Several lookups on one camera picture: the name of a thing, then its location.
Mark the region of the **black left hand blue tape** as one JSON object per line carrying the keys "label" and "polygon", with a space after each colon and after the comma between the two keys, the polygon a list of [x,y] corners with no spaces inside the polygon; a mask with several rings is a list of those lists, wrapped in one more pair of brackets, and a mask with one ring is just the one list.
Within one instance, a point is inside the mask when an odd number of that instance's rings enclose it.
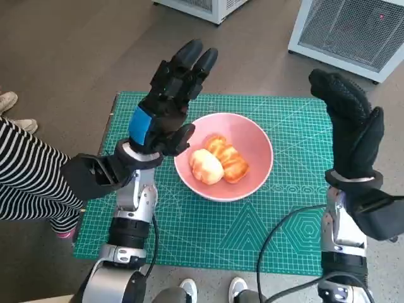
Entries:
{"label": "black left hand blue tape", "polygon": [[189,147],[195,130],[185,123],[189,102],[202,91],[218,58],[216,48],[202,50],[202,41],[193,39],[159,64],[129,123],[129,142],[137,152],[177,156]]}

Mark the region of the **black knitted gloved right hand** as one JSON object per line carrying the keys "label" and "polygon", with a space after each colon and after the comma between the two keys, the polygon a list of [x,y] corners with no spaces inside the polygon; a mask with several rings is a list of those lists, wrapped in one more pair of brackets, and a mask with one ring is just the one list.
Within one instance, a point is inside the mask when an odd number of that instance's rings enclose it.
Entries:
{"label": "black knitted gloved right hand", "polygon": [[384,112],[371,107],[365,91],[338,73],[314,69],[311,94],[324,101],[333,126],[333,169],[345,179],[376,176],[373,169],[384,136]]}

